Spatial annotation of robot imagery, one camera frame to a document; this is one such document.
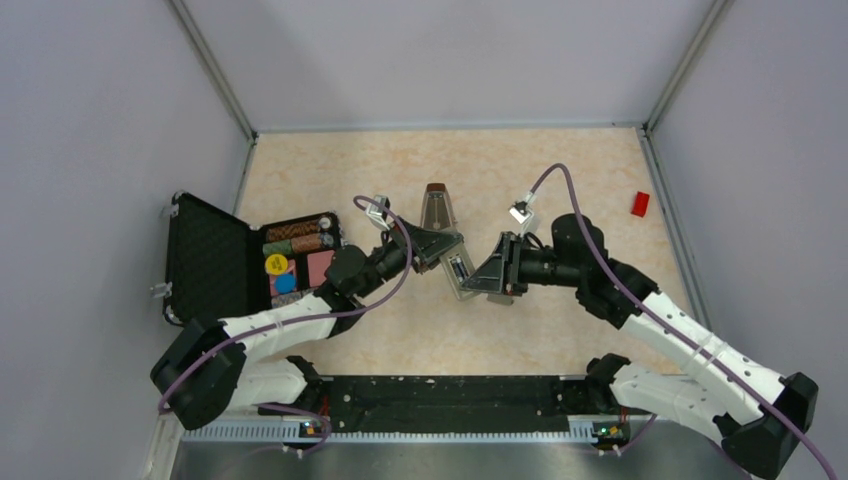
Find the white remote control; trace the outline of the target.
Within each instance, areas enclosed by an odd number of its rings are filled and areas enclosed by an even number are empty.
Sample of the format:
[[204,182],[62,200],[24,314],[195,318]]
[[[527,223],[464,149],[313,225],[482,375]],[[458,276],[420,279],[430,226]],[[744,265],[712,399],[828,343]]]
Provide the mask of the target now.
[[467,301],[478,295],[477,292],[462,288],[463,282],[475,272],[473,261],[464,243],[452,247],[441,255],[439,262],[457,300]]

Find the grey battery compartment cover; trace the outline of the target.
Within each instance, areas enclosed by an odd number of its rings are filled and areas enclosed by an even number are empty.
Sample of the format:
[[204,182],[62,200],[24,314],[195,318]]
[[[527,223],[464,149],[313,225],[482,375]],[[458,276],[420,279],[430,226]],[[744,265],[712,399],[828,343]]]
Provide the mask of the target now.
[[489,302],[494,304],[502,305],[502,306],[511,306],[514,304],[514,300],[508,296],[500,296],[500,295],[489,295],[487,297]]

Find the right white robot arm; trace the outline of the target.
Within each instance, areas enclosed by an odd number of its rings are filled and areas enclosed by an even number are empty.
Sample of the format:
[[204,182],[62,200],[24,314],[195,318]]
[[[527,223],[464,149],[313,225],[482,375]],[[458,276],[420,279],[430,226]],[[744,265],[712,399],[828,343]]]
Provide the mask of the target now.
[[648,344],[685,376],[607,354],[587,367],[594,409],[623,406],[673,420],[717,443],[747,473],[777,478],[811,426],[818,385],[801,372],[758,364],[700,325],[640,270],[609,258],[603,232],[587,217],[562,215],[551,233],[543,248],[502,233],[463,289],[519,297],[535,284],[574,288],[588,313]]

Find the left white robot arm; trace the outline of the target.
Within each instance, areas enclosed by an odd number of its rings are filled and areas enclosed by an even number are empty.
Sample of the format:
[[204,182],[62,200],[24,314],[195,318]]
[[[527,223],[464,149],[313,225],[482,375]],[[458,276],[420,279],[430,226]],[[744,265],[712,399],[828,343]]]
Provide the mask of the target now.
[[302,360],[261,360],[308,341],[349,330],[366,312],[361,301],[393,278],[422,273],[463,244],[456,231],[433,231],[400,220],[371,253],[355,245],[334,251],[324,282],[282,307],[242,317],[188,323],[151,370],[159,408],[196,430],[231,412],[263,403],[308,413],[320,386]]

